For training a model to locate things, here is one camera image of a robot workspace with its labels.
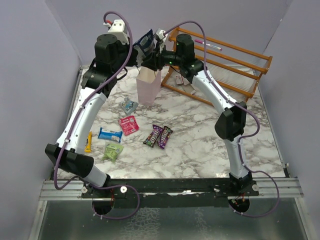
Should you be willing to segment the blue Burts chips bag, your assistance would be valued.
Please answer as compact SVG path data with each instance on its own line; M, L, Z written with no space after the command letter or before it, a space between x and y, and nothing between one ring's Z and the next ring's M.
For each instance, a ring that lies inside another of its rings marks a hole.
M136 66L140 67L143 60L149 56L155 48L154 33L150 29L144 34L139 40L133 44L132 55L133 59L136 60Z

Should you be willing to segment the pink paper bag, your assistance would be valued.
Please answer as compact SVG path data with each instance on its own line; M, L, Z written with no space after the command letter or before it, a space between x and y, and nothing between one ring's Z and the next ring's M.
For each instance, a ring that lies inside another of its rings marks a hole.
M138 102L143 105L152 106L160 92L161 82L161 71L153 71L142 66L136 77Z

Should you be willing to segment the pink snack packet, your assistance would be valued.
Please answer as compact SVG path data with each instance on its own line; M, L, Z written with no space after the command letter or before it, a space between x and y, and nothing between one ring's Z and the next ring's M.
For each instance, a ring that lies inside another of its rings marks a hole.
M125 136L131 135L139 130L136 118L133 115L119 119L118 123Z

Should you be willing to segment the purple m&m's packet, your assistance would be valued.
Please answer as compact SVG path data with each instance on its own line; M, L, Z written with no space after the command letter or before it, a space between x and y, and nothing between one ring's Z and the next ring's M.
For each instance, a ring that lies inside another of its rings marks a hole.
M143 141L143 144L149 146L149 147L154 147L158 137L161 135L163 132L163 128L153 124L152 125L152 132L149 134L149 136Z
M173 130L170 127L164 126L162 133L157 139L158 147L160 147L161 149L164 149L172 133L173 133Z

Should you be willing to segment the blue white snack bar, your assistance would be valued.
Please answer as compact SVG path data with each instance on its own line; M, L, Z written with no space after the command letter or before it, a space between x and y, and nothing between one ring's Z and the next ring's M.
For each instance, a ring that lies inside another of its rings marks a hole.
M102 140L111 140L111 141L120 143L122 139L122 135L123 135L122 131L113 131L113 130L108 130L101 127L99 129L99 134L97 138Z

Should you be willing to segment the yellow m&m's packet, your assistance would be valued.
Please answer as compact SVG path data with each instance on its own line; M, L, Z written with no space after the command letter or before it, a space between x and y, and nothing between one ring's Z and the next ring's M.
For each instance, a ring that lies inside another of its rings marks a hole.
M86 139L85 147L84 147L84 152L85 153L92 152L92 132L91 131L87 135L87 139Z

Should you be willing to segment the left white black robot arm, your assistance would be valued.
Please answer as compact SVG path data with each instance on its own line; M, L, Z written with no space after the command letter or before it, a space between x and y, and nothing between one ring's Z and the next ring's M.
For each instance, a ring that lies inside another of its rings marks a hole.
M137 63L133 52L132 35L126 34L126 42L114 33L100 35L94 45L95 57L82 78L79 100L65 130L55 144L47 144L45 154L58 169L70 172L93 185L97 196L106 197L111 190L110 176L99 170L94 159L85 155L85 143L93 122L112 88L117 75Z

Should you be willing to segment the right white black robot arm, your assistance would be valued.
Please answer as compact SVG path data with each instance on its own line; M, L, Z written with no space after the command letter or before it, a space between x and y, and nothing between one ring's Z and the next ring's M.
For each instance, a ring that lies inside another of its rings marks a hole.
M174 51L166 49L164 31L154 34L153 37L156 45L144 58L142 66L154 71L161 70L164 66L178 67L181 75L213 104L219 113L214 129L224 141L228 153L229 189L236 196L248 192L254 182L241 145L247 118L246 103L236 102L229 96L213 78L205 62L196 58L194 41L189 34L182 33L177 36Z

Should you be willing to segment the small red white box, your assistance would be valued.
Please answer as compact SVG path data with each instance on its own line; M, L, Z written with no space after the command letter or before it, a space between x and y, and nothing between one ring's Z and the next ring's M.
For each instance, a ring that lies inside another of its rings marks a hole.
M180 75L175 76L175 82L177 86L181 86L185 84L183 78Z

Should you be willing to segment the pink marker pen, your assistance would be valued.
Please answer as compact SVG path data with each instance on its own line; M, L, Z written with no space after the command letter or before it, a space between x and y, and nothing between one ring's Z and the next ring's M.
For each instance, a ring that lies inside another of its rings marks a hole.
M201 41L201 40L198 40L198 39L195 39L194 40L195 43L198 43L198 44L201 44L201 45L206 45L207 47L210 47L212 49L215 49L215 50L218 50L218 51L222 51L222 48L219 47L219 46L215 46L215 45L212 45L210 43L204 43L204 41Z

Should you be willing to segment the grey blue snack packet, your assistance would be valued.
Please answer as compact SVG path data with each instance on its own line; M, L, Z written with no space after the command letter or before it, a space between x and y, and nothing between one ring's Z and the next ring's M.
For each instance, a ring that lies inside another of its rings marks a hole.
M126 115L132 114L136 110L138 105L138 102L132 101L128 97L126 97L121 103L121 107Z

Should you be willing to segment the wooden shelf rack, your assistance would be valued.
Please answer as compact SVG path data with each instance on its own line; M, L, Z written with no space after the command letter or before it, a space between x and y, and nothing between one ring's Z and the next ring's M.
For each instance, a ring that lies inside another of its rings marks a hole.
M176 27L168 39L173 42L173 50L176 50L176 40L179 34L189 34L195 42L195 57L204 60L203 34L196 33L181 26ZM269 71L273 57L257 53L243 47L239 47L225 41L206 37L206 66L214 79L223 88L230 90L240 101L247 102L251 99L263 75ZM212 105L202 93L196 90L192 94L183 90L182 86L175 85L175 77L178 73L170 68L165 75L161 86L171 91L188 96L194 100Z

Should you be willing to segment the green snack packet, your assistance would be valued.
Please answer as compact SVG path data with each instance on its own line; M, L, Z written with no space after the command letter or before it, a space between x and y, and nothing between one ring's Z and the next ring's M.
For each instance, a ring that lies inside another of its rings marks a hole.
M119 154L123 151L123 149L124 149L124 146L121 144L108 143L105 146L102 159L104 161L109 160L114 163L118 158Z

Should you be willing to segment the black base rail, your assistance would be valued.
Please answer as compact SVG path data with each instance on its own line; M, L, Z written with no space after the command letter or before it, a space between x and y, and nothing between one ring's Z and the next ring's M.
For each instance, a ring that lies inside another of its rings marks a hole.
M228 207L228 198L256 197L257 182L227 178L120 178L110 179L108 189L88 187L81 196L115 208Z

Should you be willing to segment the aluminium frame rail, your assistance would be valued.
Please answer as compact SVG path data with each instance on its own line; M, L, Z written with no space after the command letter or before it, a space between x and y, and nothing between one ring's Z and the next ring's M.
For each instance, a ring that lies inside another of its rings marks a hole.
M57 190L53 180L45 180L39 195L40 201L76 201L82 199L81 189L84 186L80 180L71 181L62 190Z

